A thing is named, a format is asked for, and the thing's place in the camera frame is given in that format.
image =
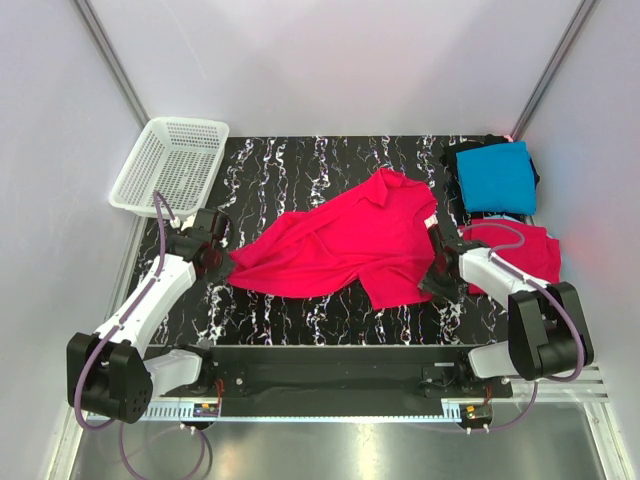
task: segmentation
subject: robotic arm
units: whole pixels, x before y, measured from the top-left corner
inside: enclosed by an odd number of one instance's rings
[[[233,262],[222,247],[231,241],[229,218],[217,210],[201,209],[168,238],[168,253],[156,278],[160,257],[122,307],[93,335],[76,333],[67,345],[67,396],[73,406],[74,394],[87,359],[114,327],[119,330],[93,363],[82,386],[81,408],[126,423],[136,422],[149,402],[182,385],[211,387],[212,362],[207,350],[195,347],[176,349],[143,361],[149,342],[174,303],[197,279],[218,281],[228,276]],[[146,295],[142,291],[153,285]],[[136,303],[128,320],[120,319]]]
[[[487,292],[507,309],[508,340],[472,349],[459,366],[458,381],[519,375],[526,380],[573,370],[578,345],[560,312],[534,285],[546,289],[564,308],[579,333],[584,365],[593,362],[593,346],[576,289],[567,282],[550,284],[497,257],[479,241],[444,239],[435,215],[425,221],[435,260],[420,282],[423,291],[457,301],[465,282]]]

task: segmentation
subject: black cloth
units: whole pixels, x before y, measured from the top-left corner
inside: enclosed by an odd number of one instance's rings
[[[453,176],[453,182],[450,188],[453,190],[455,196],[461,199],[462,201],[462,192],[460,191],[460,184],[458,183],[458,157],[457,154],[459,152],[464,152],[467,150],[473,150],[474,148],[482,148],[488,147],[489,145],[498,145],[500,143],[509,143],[509,140],[500,135],[486,135],[482,141],[467,141],[462,143],[456,143],[455,145],[449,145],[444,147],[444,154],[440,157],[440,163],[447,168],[451,175]],[[536,186],[540,182],[540,175],[536,171],[536,167],[533,164],[533,160],[529,157],[529,161],[531,162],[531,169],[533,170],[533,178],[535,180]],[[509,215],[510,217],[515,218],[521,222],[524,222],[524,215],[519,213],[510,213],[510,212],[473,212],[470,214],[471,218],[484,218],[492,215]]]

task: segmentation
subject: white panel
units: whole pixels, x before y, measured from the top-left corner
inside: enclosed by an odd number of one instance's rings
[[[93,0],[151,116],[233,135],[511,131],[578,0]]]
[[[640,4],[600,2],[525,134],[537,219],[560,238],[596,358],[640,472]]]
[[[0,3],[0,478],[37,479],[65,348],[104,321],[133,216],[107,194],[139,128],[68,0]]]

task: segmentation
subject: red cloth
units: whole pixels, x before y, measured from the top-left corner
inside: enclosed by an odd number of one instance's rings
[[[497,252],[500,257],[529,275],[552,283],[560,281],[560,267],[562,266],[560,242],[555,238],[550,238],[546,228],[496,218],[477,219],[471,222],[472,225],[482,223],[500,223],[515,228],[524,235],[525,241],[522,247],[500,250]],[[490,247],[517,243],[520,240],[518,235],[509,230],[489,226],[472,228],[465,231],[463,235],[465,240],[482,240]],[[484,292],[477,286],[470,285],[469,293],[482,294]]]
[[[360,279],[375,309],[431,299],[418,283],[433,261],[424,220],[436,199],[423,182],[385,168],[308,213],[284,213],[231,253],[235,287],[292,298]]]

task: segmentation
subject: folded blue cloth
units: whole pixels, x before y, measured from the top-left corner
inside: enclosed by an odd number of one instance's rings
[[[468,212],[536,213],[536,186],[525,142],[467,150],[457,158]]]

